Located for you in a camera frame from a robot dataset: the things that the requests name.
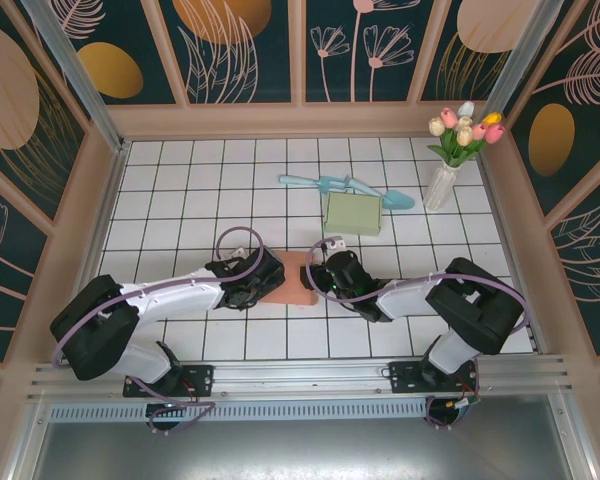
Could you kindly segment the salmon pink cloth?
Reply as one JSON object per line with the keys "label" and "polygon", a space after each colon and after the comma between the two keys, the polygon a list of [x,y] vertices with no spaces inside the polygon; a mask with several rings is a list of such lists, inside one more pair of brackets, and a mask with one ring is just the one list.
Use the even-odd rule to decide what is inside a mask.
{"label": "salmon pink cloth", "polygon": [[313,306],[318,295],[301,282],[300,268],[305,266],[307,253],[303,251],[274,250],[284,265],[285,281],[261,302],[265,304]]}

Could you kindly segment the light green cloth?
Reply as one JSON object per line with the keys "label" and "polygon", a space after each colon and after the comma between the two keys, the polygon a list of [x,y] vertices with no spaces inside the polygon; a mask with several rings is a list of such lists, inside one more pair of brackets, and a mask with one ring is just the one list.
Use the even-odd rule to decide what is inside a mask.
{"label": "light green cloth", "polygon": [[323,228],[326,233],[377,237],[381,231],[380,197],[329,192]]}

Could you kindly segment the light blue garden trowel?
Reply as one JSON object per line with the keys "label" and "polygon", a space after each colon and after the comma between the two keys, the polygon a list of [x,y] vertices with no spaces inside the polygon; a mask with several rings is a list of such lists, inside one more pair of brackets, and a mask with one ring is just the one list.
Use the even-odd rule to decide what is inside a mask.
{"label": "light blue garden trowel", "polygon": [[380,198],[382,208],[386,210],[409,210],[415,206],[415,201],[410,196],[396,190],[387,190],[385,193],[381,193],[354,178],[348,178],[347,185],[356,192]]}

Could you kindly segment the light blue garden fork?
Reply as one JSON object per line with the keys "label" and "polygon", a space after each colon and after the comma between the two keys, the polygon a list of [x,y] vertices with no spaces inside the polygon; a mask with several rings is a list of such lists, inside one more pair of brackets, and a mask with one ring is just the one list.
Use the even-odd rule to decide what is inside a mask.
{"label": "light blue garden fork", "polygon": [[283,185],[315,187],[323,195],[327,195],[330,192],[344,192],[349,187],[348,178],[331,176],[321,176],[318,179],[310,179],[292,175],[280,175],[278,181]]}

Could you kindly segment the white ribbed ceramic vase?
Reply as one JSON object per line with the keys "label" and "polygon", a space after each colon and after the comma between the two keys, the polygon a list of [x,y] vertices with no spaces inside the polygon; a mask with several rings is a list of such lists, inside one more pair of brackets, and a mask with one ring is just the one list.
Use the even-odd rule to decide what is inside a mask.
{"label": "white ribbed ceramic vase", "polygon": [[459,170],[459,167],[451,167],[445,162],[435,170],[423,201],[428,210],[437,211],[444,206],[452,193]]}

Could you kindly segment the artificial tulip bouquet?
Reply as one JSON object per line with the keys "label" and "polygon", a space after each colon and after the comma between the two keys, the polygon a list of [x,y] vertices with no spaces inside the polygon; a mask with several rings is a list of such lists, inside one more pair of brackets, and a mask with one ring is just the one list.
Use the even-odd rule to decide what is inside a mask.
{"label": "artificial tulip bouquet", "polygon": [[450,168],[456,169],[473,160],[486,145],[497,143],[506,129],[503,114],[493,111],[483,118],[473,118],[475,104],[465,101],[457,110],[446,107],[429,121],[429,133],[438,139],[427,148]]}

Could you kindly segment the long aluminium mounting rail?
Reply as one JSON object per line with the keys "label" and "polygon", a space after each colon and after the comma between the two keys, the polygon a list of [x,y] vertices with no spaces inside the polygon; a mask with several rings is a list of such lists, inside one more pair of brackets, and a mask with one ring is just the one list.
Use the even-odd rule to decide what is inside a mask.
{"label": "long aluminium mounting rail", "polygon": [[[322,400],[387,398],[387,358],[306,361],[219,361],[211,398],[220,400]],[[534,395],[569,391],[574,381],[557,355],[498,355],[477,360],[479,394]],[[124,377],[108,373],[79,381],[69,369],[36,367],[29,401],[105,402],[123,399]]]}

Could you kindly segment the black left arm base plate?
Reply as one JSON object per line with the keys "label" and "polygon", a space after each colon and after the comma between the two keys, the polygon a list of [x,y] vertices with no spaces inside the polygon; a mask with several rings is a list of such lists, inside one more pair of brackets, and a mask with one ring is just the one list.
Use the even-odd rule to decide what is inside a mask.
{"label": "black left arm base plate", "polygon": [[211,395],[213,381],[212,365],[185,365],[178,374],[168,373],[164,379],[148,387],[161,396],[196,399]]}

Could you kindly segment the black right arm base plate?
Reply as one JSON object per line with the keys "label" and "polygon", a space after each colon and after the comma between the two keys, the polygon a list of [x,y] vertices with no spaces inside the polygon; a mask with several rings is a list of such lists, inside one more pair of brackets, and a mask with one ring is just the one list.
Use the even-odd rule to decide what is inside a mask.
{"label": "black right arm base plate", "polygon": [[457,372],[446,374],[422,361],[395,361],[388,364],[393,393],[461,393],[478,390],[476,363],[469,360]]}

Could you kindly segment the aluminium table side rail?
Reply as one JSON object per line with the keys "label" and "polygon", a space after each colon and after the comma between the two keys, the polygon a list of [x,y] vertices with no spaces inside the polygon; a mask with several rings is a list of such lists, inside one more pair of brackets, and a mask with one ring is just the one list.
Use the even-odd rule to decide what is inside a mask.
{"label": "aluminium table side rail", "polygon": [[59,257],[51,320],[97,272],[126,155],[95,138],[81,146],[56,224],[53,251]]}

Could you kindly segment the aluminium corner post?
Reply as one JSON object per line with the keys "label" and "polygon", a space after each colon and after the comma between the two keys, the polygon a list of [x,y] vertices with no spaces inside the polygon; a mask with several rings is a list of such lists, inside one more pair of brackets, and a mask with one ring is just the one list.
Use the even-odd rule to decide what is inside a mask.
{"label": "aluminium corner post", "polygon": [[106,17],[103,0],[20,1],[107,144],[119,153],[122,137],[71,43],[86,40]]}
{"label": "aluminium corner post", "polygon": [[562,8],[564,0],[539,0],[482,111],[503,113]]}

